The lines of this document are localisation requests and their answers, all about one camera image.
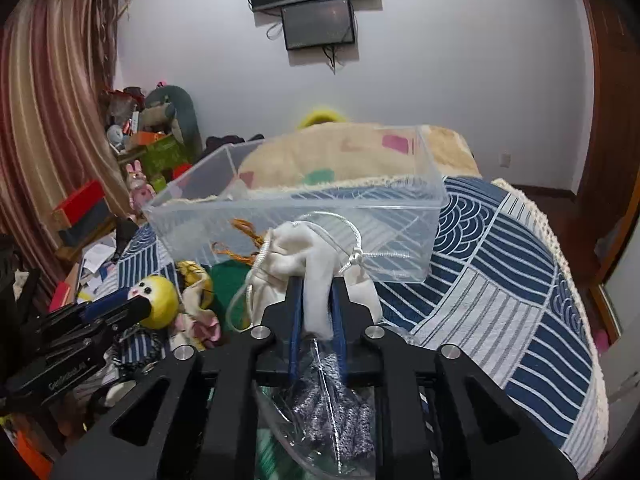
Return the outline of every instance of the striped curtain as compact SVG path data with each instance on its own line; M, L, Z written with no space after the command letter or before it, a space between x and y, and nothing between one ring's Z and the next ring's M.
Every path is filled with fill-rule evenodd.
M0 232L14 236L52 294L65 278L52 209L87 181L129 211L104 134L118 0L21 0L0 31Z

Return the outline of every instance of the pink bunny toy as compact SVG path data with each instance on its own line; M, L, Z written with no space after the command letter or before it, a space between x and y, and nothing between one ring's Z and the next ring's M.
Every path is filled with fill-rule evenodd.
M142 173L139 160L134 161L133 167L127 164L127 187L129 187L129 206L137 214L142 212L143 205L156 196L156 192L147 183L146 176Z

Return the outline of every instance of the metal screw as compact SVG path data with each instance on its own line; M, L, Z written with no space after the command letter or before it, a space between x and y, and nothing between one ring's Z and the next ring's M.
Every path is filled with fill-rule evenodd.
M380 339L383 335L385 335L385 329L381 326L371 325L366 327L364 333L370 339Z
M258 325L251 329L251 337L254 339L266 339L271 335L271 330L268 326Z
M174 357L178 359L178 361L186 361L187 359L191 359L195 353L196 351L193 349L193 346L181 345L174 350Z
M457 359L460 357L460 348L455 345L444 345L440 349L440 353L447 359Z

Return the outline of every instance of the green box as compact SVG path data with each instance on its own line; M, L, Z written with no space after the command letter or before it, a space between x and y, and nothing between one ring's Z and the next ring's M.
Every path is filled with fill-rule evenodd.
M167 135L148 145L146 153L140 156L140 162L146 175L155 175L188 163L188 160L184 146L174 136Z
M157 174L149 179L149 184L156 190L156 193L160 193L166 187L166 180L161 174Z

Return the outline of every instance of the electrical outlet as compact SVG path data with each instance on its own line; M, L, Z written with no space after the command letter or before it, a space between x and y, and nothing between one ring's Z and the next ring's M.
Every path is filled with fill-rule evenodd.
M508 168L511 165L511 153L501 153L500 154L500 167Z

